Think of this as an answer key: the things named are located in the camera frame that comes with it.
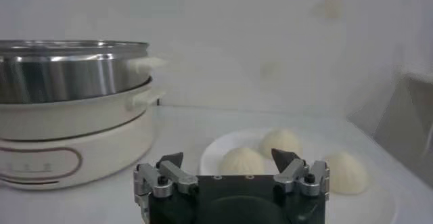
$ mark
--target pot handle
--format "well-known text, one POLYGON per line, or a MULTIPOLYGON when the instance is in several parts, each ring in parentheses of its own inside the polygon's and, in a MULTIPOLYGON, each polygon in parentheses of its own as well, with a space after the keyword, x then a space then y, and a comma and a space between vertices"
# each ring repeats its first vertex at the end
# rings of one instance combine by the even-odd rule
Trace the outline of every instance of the pot handle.
POLYGON ((159 68, 167 64, 166 60, 157 57, 146 57, 141 59, 136 59, 131 63, 131 70, 135 71, 137 74, 144 72, 149 72, 154 68, 159 68))
POLYGON ((146 108, 165 94, 165 90, 160 88, 151 88, 142 93, 134 95, 131 99, 129 99, 127 103, 127 109, 132 111, 137 108, 146 108))

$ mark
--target white countertop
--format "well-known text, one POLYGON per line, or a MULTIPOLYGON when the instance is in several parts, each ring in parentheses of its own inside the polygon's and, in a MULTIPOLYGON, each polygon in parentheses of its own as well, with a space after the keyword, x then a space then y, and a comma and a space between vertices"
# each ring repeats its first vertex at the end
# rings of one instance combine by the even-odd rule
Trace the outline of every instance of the white countertop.
MULTIPOLYGON (((433 190, 344 119, 168 106, 155 107, 154 114, 158 136, 140 162, 155 163, 162 155, 184 152, 183 168, 197 173, 206 146, 226 133, 256 127, 313 128, 344 140, 387 172, 380 183, 397 199, 395 223, 433 223, 433 190)), ((32 192, 0 186, 0 223, 141 223, 133 201, 132 168, 67 189, 32 192)))

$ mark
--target white bun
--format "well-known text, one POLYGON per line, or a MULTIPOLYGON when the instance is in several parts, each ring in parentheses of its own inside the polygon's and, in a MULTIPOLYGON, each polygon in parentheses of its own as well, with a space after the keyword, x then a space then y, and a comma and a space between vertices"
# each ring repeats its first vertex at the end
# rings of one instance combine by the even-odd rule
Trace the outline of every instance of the white bun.
POLYGON ((260 144, 260 152, 263 156, 272 159, 272 149, 295 152, 298 156, 302 155, 302 148, 298 138, 287 129, 273 130, 265 135, 260 144))
POLYGON ((236 148, 224 155, 222 175, 261 175, 265 172, 262 156, 250 148, 236 148))
POLYGON ((360 194, 369 184, 365 167, 347 152, 340 152, 325 158, 330 169, 329 183, 333 192, 360 194))

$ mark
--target screw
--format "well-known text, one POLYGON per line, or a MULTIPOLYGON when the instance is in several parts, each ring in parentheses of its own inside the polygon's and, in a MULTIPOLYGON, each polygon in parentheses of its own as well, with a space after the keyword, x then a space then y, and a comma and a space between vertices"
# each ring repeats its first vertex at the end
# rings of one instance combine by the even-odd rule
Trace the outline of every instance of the screw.
POLYGON ((167 183, 168 183, 167 177, 165 177, 164 175, 158 177, 158 185, 159 186, 166 185, 167 183))
POLYGON ((304 178, 306 183, 314 183, 316 181, 316 177, 314 176, 314 174, 309 173, 305 178, 304 178))

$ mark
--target white plate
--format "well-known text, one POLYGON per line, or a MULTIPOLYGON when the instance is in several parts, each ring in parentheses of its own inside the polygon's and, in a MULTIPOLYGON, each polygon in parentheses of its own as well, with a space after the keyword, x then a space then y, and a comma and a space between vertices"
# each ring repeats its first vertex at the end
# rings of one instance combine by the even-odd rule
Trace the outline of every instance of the white plate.
MULTIPOLYGON (((250 129, 237 131, 224 135, 212 142, 202 154, 200 159, 201 175, 218 175, 219 164, 223 156, 231 149, 242 146, 253 149, 258 145, 263 136, 271 129, 250 129)), ((324 156, 334 152, 346 150, 356 156, 356 151, 344 146, 344 140, 336 141, 324 136, 307 131, 294 129, 293 132, 301 141, 303 154, 300 155, 309 164, 314 160, 320 160, 324 156)), ((367 167, 371 175, 371 183, 367 190, 356 196, 344 196, 331 193, 329 197, 329 211, 327 222, 331 224, 387 224, 394 222, 396 204, 394 198, 384 187, 375 182, 373 177, 382 173, 372 166, 368 166, 366 158, 357 158, 367 167)), ((265 173, 276 174, 277 167, 272 160, 265 158, 265 173)))

